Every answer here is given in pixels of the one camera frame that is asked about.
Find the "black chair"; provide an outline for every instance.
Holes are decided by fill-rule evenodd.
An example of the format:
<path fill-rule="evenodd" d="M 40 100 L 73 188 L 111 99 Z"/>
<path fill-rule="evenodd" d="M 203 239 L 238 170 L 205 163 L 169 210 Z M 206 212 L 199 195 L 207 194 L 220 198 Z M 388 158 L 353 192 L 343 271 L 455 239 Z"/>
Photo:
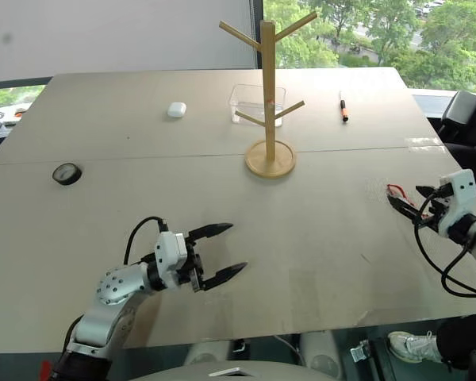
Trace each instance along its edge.
<path fill-rule="evenodd" d="M 458 91 L 441 118 L 438 134 L 462 168 L 476 178 L 476 95 Z"/>

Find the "floor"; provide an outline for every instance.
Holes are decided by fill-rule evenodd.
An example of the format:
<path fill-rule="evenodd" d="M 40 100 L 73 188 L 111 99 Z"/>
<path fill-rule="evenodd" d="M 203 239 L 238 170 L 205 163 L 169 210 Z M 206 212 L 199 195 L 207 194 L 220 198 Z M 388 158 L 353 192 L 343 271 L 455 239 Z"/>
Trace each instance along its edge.
<path fill-rule="evenodd" d="M 367 363 L 355 364 L 352 362 L 349 348 L 356 346 L 360 340 L 385 337 L 392 330 L 404 330 L 418 334 L 425 334 L 428 330 L 435 332 L 439 324 L 440 321 L 422 321 L 334 331 L 346 380 L 374 380 L 370 375 L 360 372 L 360 369 L 363 370 Z M 156 371 L 181 366 L 188 349 L 188 345 L 173 345 L 124 350 L 114 362 L 108 379 L 110 381 L 134 379 Z M 293 353 L 273 337 L 251 339 L 249 351 L 249 360 L 278 361 L 290 364 L 295 364 L 296 361 Z M 58 357 L 58 353 L 0 354 L 0 381 L 13 379 L 38 380 L 41 362 L 47 360 L 53 363 Z M 390 361 L 397 381 L 463 381 L 466 379 L 466 372 L 453 371 L 450 373 L 443 364 L 430 362 L 406 364 L 393 356 L 390 356 Z"/>

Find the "sneaker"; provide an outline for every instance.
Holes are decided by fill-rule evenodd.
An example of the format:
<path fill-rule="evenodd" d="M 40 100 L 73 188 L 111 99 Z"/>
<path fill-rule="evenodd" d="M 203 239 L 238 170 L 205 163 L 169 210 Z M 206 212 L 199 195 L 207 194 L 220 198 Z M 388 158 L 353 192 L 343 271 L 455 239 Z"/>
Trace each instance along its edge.
<path fill-rule="evenodd" d="M 415 336 L 407 332 L 392 332 L 388 335 L 390 352 L 399 360 L 406 363 L 420 363 L 430 360 L 442 362 L 437 349 L 436 337 L 428 331 L 426 336 Z"/>

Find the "black pants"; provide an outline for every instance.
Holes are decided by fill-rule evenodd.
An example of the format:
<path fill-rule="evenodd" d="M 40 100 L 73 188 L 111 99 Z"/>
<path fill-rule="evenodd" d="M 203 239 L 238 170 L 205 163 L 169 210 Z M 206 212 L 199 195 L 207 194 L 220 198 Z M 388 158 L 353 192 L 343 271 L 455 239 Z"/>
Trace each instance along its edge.
<path fill-rule="evenodd" d="M 469 367 L 469 355 L 476 349 L 476 315 L 446 321 L 437 330 L 437 348 L 457 369 Z"/>

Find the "white wall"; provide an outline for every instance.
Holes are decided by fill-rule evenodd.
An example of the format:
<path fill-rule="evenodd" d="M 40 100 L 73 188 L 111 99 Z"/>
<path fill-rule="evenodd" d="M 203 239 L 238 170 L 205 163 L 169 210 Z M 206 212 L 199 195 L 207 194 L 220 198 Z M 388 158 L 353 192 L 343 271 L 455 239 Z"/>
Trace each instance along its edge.
<path fill-rule="evenodd" d="M 0 0 L 0 81 L 64 72 L 255 67 L 249 0 Z"/>

